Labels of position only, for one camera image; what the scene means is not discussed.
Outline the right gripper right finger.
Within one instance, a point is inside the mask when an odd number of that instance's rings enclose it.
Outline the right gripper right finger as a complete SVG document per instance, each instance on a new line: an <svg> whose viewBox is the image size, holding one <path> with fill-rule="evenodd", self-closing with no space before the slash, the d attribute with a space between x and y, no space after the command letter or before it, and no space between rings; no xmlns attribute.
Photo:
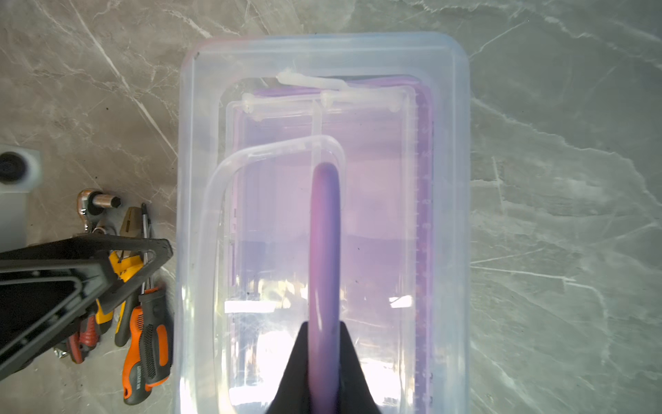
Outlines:
<svg viewBox="0 0 662 414"><path fill-rule="evenodd" d="M352 338L344 322L340 322L340 414L381 414L365 379Z"/></svg>

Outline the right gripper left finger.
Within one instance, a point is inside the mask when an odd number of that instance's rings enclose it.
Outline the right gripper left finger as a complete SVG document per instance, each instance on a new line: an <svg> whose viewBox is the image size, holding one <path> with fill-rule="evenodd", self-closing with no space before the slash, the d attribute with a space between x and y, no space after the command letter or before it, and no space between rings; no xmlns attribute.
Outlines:
<svg viewBox="0 0 662 414"><path fill-rule="evenodd" d="M309 324L303 323L291 350L279 388L266 414L310 414L308 383Z"/></svg>

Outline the clear toolbox lid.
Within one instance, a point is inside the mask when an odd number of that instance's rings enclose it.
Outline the clear toolbox lid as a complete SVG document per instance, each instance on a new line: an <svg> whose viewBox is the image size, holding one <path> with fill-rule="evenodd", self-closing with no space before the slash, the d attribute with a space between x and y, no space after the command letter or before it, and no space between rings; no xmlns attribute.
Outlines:
<svg viewBox="0 0 662 414"><path fill-rule="evenodd" d="M434 32L269 36L205 41L184 58L179 97L177 413L236 413L229 401L231 279L225 216L236 174L262 160L327 150L312 174L308 383L311 413L338 413L341 210L347 160L336 139L305 136L226 151L226 111L281 86L346 91L351 79L403 75L429 91L431 218L429 396L424 413L466 413L470 87L467 54Z"/></svg>

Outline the purple toolbox base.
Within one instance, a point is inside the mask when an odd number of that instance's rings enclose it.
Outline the purple toolbox base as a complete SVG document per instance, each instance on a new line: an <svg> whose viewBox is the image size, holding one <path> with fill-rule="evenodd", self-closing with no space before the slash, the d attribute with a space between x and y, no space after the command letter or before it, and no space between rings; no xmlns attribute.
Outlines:
<svg viewBox="0 0 662 414"><path fill-rule="evenodd" d="M340 318L384 413L424 413L429 396L429 91L403 75L346 91L281 86L226 111L226 151L330 136L345 151ZM225 216L230 260L229 401L262 413L308 319L310 193L327 150L241 169Z"/></svg>

